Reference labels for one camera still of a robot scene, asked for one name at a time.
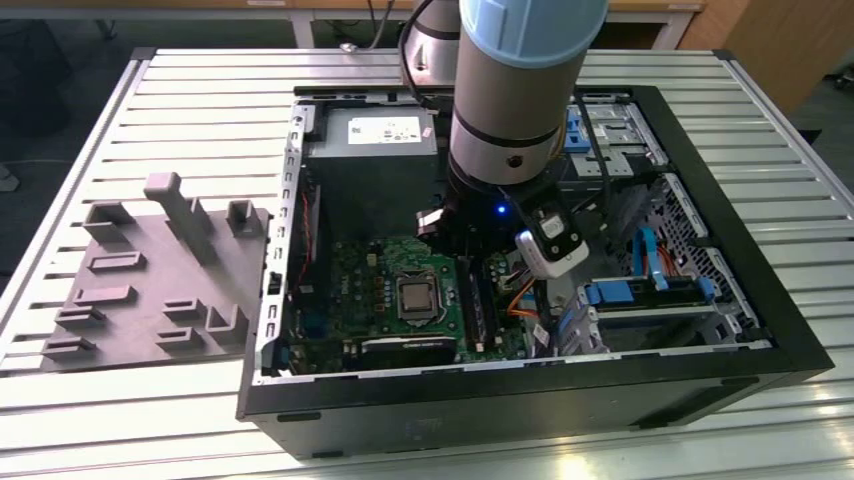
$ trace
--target wire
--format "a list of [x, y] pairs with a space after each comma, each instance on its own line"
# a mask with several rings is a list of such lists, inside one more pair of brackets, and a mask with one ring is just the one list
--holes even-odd
[[382, 32], [385, 31], [385, 23], [388, 23], [388, 15], [390, 15], [390, 9], [394, 6], [394, 1], [396, 0], [388, 0], [388, 5], [385, 5], [385, 13], [382, 13], [382, 20], [378, 22], [378, 30], [373, 35], [373, 41], [370, 42], [368, 50], [373, 50], [376, 48], [376, 45], [378, 45], [378, 39], [381, 38]]
[[510, 310], [506, 313], [518, 317], [538, 318], [538, 314], [533, 310]]
[[589, 140], [592, 154], [596, 157], [599, 171], [601, 172], [601, 192], [604, 194], [601, 198], [601, 215], [604, 216], [603, 221], [607, 224], [608, 207], [611, 205], [611, 174], [608, 173], [608, 166], [604, 163], [604, 156], [601, 155], [601, 149], [599, 148], [599, 142], [596, 141], [596, 132], [592, 129], [592, 122], [589, 120], [589, 113], [586, 112], [586, 105], [584, 105], [582, 95], [577, 91], [577, 89], [574, 89], [574, 105], [577, 105], [577, 111], [581, 114], [584, 130], [586, 130], [586, 140]]
[[370, 27], [373, 27], [373, 35], [376, 35], [376, 15], [373, 14], [373, 1], [368, 0], [368, 11], [370, 12]]
[[409, 32], [412, 31], [412, 25], [414, 24], [417, 17], [421, 15], [421, 13], [424, 12], [424, 10], [426, 9], [430, 3], [432, 3], [432, 0], [424, 0], [424, 3], [421, 3], [414, 9], [414, 11], [412, 12], [412, 16], [409, 17], [409, 20], [405, 22], [405, 25], [402, 25], [402, 31], [400, 32], [400, 40], [397, 42], [397, 53], [400, 54], [400, 62], [402, 63], [402, 73], [405, 74], [405, 83], [406, 83], [406, 86], [409, 87], [409, 93], [412, 94], [412, 98], [414, 98], [414, 101], [421, 107], [426, 106], [426, 98], [424, 97], [421, 92], [417, 91], [417, 85], [414, 84], [414, 79], [412, 78], [412, 72], [409, 71], [409, 62], [405, 59], [405, 42], [409, 39]]
[[518, 304], [518, 301], [524, 296], [524, 292], [526, 292], [530, 289], [532, 285], [533, 285], [533, 278], [529, 278], [528, 281], [524, 282], [521, 290], [518, 290], [518, 293], [516, 293], [516, 296], [512, 298], [512, 302], [509, 302], [509, 305], [506, 306], [506, 315], [513, 315], [512, 312], [514, 311], [516, 305]]
[[310, 263], [310, 227], [308, 226], [308, 197], [305, 196], [305, 192], [302, 192], [302, 229], [305, 230], [305, 261], [298, 271], [294, 287], [298, 287], [302, 283], [302, 277], [305, 276], [308, 264]]

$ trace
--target black cable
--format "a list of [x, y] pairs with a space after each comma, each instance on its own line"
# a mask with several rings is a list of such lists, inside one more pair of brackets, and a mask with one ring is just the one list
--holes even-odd
[[368, 0], [368, 11], [370, 12], [370, 27], [373, 27], [373, 35], [376, 35], [376, 14], [373, 13], [373, 0]]
[[370, 42], [368, 50], [373, 50], [376, 48], [376, 45], [378, 45], [378, 39], [381, 38], [382, 32], [385, 31], [385, 23], [388, 23], [388, 16], [390, 15], [390, 9], [394, 6], [394, 1], [396, 0], [388, 0], [388, 4], [385, 5], [385, 13], [382, 13], [382, 20], [378, 22], [378, 30], [373, 35], [373, 41]]
[[574, 90], [574, 105], [577, 105], [577, 111], [581, 114], [581, 122], [584, 123], [584, 130], [586, 130], [586, 140], [589, 140], [589, 146], [592, 147], [592, 154], [596, 158], [596, 164], [599, 165], [599, 171], [601, 173], [601, 215], [604, 223], [608, 219], [608, 207], [611, 206], [611, 174], [608, 173], [608, 166], [604, 163], [604, 156], [601, 155], [601, 149], [599, 148], [599, 142], [596, 141], [596, 132], [592, 129], [592, 122], [589, 121], [589, 113], [586, 112], [586, 105], [584, 105], [582, 95]]
[[409, 32], [412, 31], [412, 25], [414, 24], [417, 17], [421, 15], [432, 0], [424, 0], [424, 2], [417, 6], [414, 11], [412, 12], [412, 16], [409, 20], [405, 22], [402, 26], [402, 31], [400, 32], [400, 42], [397, 43], [397, 52], [400, 54], [400, 62], [402, 63], [402, 73], [405, 74], [406, 86], [409, 87], [409, 93], [414, 98], [414, 101], [421, 107], [426, 106], [426, 98], [417, 91], [417, 85], [414, 84], [414, 80], [412, 78], [412, 72], [409, 71], [409, 62], [405, 60], [405, 41], [409, 39]]

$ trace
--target black case frame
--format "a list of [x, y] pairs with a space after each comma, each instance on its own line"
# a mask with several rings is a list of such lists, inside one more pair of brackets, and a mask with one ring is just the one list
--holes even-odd
[[[433, 89], [445, 92], [448, 88]], [[254, 421], [298, 458], [432, 449], [688, 423], [832, 362], [655, 87], [578, 88], [629, 94], [687, 189], [773, 348], [505, 370], [253, 386], [244, 358], [237, 419]], [[296, 95], [404, 92], [397, 86], [312, 87]]]

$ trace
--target motherboard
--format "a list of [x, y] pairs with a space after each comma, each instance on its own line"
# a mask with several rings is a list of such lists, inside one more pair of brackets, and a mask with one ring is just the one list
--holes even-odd
[[510, 268], [502, 255], [484, 265], [492, 290], [485, 298], [497, 317], [486, 344], [476, 341], [476, 325], [465, 322], [452, 258], [433, 254], [412, 237], [336, 242], [328, 313], [308, 313], [301, 319], [302, 367], [310, 373], [346, 371], [358, 357], [378, 358], [373, 368], [381, 368], [390, 366], [384, 365], [384, 352], [396, 360], [406, 350], [448, 355], [446, 363], [522, 358], [522, 324], [504, 311], [513, 292], [501, 279]]

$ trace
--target wooden desk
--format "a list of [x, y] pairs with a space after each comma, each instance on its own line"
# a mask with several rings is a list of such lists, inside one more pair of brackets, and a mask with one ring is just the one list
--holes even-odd
[[[385, 0], [373, 0], [377, 15]], [[652, 48], [676, 48], [705, 0], [609, 0], [608, 23], [660, 25]], [[390, 20], [405, 20], [412, 0], [397, 0]], [[297, 48], [313, 48], [310, 22], [366, 20], [366, 0], [0, 0], [0, 18], [99, 20], [289, 20]]]

